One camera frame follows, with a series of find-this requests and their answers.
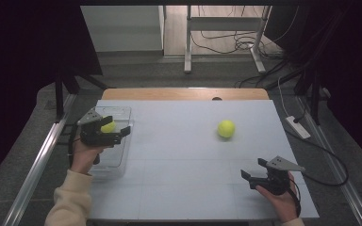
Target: table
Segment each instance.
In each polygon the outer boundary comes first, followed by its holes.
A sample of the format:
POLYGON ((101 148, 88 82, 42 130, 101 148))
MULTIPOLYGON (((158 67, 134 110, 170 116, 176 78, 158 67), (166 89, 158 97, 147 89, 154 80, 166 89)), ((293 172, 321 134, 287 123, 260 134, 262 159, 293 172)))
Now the table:
MULTIPOLYGON (((97 106, 130 106, 134 124, 124 176, 92 182, 91 219, 276 218, 270 203, 240 177, 240 170, 266 177, 259 157, 280 155, 296 163, 264 89, 107 89, 97 106), (216 97, 222 101, 212 101, 216 97), (216 134, 221 119, 237 125, 231 139, 216 134)), ((293 174, 301 217, 318 218, 302 174, 293 174)))

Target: power strip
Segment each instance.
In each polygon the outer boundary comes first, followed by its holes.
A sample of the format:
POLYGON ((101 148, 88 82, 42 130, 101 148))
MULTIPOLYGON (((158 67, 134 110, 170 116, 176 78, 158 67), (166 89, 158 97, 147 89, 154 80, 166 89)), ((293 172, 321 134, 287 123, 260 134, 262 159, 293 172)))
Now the power strip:
POLYGON ((310 134, 302 127, 300 123, 295 123, 295 117, 289 116, 286 117, 287 122, 289 123, 290 127, 301 137, 301 138, 309 138, 310 134))

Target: wall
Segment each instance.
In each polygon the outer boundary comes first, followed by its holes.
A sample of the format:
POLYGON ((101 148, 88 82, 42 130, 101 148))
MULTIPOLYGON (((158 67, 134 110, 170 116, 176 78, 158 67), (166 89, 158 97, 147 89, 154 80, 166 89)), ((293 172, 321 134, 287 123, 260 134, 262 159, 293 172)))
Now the wall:
POLYGON ((162 6, 81 7, 96 52, 163 49, 162 6))

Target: person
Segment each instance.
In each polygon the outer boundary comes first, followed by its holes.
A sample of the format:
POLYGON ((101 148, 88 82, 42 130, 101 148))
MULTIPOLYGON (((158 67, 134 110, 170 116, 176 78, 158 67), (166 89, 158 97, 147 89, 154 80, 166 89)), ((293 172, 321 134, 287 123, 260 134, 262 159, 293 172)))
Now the person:
MULTIPOLYGON (((88 172, 96 155, 105 148, 86 146, 78 137, 74 140, 73 164, 67 170, 63 185, 55 190, 55 205, 46 217, 45 226, 86 225, 91 209, 92 176, 88 172)), ((289 178, 293 180, 292 174, 289 174, 289 178)), ((296 193, 293 184, 291 184, 291 189, 296 193)), ((304 225, 302 220, 297 217, 295 203, 287 192, 274 196, 264 187, 257 186, 256 190, 270 201, 283 226, 304 225)))

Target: gray floor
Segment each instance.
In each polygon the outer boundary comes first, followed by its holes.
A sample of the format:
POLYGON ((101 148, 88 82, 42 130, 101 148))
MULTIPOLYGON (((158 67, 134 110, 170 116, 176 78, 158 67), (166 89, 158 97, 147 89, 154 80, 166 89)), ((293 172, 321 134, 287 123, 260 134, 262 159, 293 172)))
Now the gray floor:
MULTIPOLYGON (((255 64, 249 56, 196 56, 192 59, 192 73, 188 75, 183 73, 183 58, 179 57, 150 56, 148 54, 101 54, 99 57, 104 76, 94 77, 116 88, 233 88, 236 82, 257 75, 255 64)), ((265 60, 265 66, 270 69, 277 62, 277 60, 265 60)), ((271 75, 263 83, 268 84, 276 81, 279 75, 287 73, 290 69, 291 67, 286 67, 280 73, 271 75)), ((82 89, 75 100, 69 122, 74 122, 85 114, 91 106, 96 104, 103 93, 85 80, 77 79, 82 89)), ((281 89, 288 114, 297 117, 302 114, 302 107, 293 94, 292 89, 295 83, 296 79, 293 79, 281 86, 281 89)), ((255 84, 245 83, 242 88, 254 86, 255 84)), ((281 105, 279 90, 270 90, 269 95, 274 101, 281 121, 285 122, 286 113, 281 105)), ((332 112, 326 106, 326 100, 321 101, 319 113, 321 129, 338 156, 347 164, 351 176, 350 180, 362 199, 362 150, 333 117, 332 112)), ((38 103, 33 114, 0 167, 0 225, 55 120, 55 114, 55 90, 50 85, 40 90, 38 103)), ((308 129, 307 121, 302 121, 302 124, 308 129)), ((284 125, 287 130, 292 131, 286 123, 284 125)), ((65 142, 66 139, 63 136, 59 141, 65 142)), ((308 146, 291 136, 288 136, 288 139, 298 163, 307 168, 308 174, 324 181, 335 181, 324 154, 318 148, 308 146)), ((62 183, 67 168, 67 147, 57 145, 25 210, 20 225, 43 224, 47 212, 53 205, 54 189, 62 183)), ((307 179, 306 183, 320 214, 319 219, 305 219, 306 225, 358 225, 352 208, 340 188, 321 186, 307 179)), ((273 220, 249 223, 254 226, 279 224, 273 220)), ((109 224, 109 222, 100 222, 98 225, 109 224)), ((158 223, 130 224, 157 225, 158 223)), ((224 225, 230 224, 247 225, 246 222, 224 223, 224 225)))

